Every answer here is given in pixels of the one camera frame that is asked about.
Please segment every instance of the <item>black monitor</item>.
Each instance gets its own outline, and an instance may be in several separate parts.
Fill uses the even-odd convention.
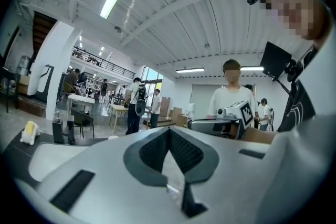
[[[290,53],[279,48],[271,42],[267,42],[260,66],[264,68],[264,74],[270,74],[275,79],[278,79],[291,58],[292,55]]]

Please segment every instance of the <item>white pillar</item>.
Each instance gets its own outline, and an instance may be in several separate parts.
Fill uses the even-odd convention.
[[[75,29],[61,21],[56,22],[44,40],[31,69],[27,95],[36,93],[44,66],[50,65],[54,67],[48,90],[46,109],[46,118],[48,120],[53,119],[52,114],[56,107],[61,74],[70,63],[71,50],[81,32],[81,29]]]

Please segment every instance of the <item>black pants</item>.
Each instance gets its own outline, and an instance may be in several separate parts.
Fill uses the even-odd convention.
[[[152,114],[151,115],[151,129],[156,128],[158,125],[158,119],[160,114]]]
[[[132,134],[138,132],[139,123],[140,123],[140,117],[135,112],[135,104],[130,104],[128,107],[126,134]]]

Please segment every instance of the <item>floor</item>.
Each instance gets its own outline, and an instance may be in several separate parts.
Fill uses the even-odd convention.
[[[57,105],[60,112],[60,118],[66,119],[66,102]],[[111,135],[124,136],[127,130],[127,118],[122,115],[118,118],[118,125],[115,133],[113,133],[113,126],[109,126],[109,115],[111,111],[107,109],[107,102],[103,104],[96,103],[92,115],[94,117],[94,136],[96,138],[109,137]],[[40,118],[22,110],[17,110],[13,106],[9,107],[9,113],[6,113],[4,105],[0,104],[0,148],[1,152],[11,142],[11,140],[25,127],[27,121],[34,121],[40,128],[41,132],[52,134],[52,121],[46,118]],[[146,126],[140,122],[139,131],[146,130]],[[79,128],[75,128],[75,135],[80,136]],[[84,136],[92,138],[92,131],[89,127],[84,128]],[[182,190],[184,187],[184,176],[177,166],[173,156],[168,152],[163,165],[164,175],[168,177],[168,184],[171,186],[170,191],[178,204],[181,202]]]

